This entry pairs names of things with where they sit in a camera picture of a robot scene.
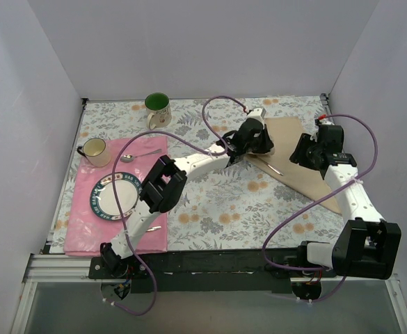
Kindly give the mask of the beige cloth napkin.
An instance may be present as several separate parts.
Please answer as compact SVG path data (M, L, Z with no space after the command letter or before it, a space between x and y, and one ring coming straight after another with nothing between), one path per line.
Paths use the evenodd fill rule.
M268 133L274 142L272 155L248 155L246 160L260 170L282 182L293 190L303 194L311 200L318 200L331 192L319 172L293 164L289 158L304 132L301 121L297 117L266 118ZM260 159L267 161L280 170L280 176L268 168Z

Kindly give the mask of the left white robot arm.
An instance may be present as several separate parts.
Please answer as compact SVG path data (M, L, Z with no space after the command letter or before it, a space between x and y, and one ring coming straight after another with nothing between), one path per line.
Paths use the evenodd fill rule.
M263 155L273 150L264 116L250 114L238 130L226 133L202 152L177 159L159 157L141 183L131 214L123 218L121 231L109 243L101 245L106 272L113 278L121 278L128 272L126 258L134 255L154 220L179 202L188 181L236 164L247 154Z

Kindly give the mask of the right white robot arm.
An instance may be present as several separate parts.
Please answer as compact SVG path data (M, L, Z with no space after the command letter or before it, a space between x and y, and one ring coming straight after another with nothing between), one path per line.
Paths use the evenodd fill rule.
M342 127L317 126L316 134L301 135L289 160L320 172L335 194L344 227L331 244L304 241L306 253L295 259L296 270L308 277L323 266L339 276L386 280L392 275L401 229L383 218L359 183L357 163L343 151Z

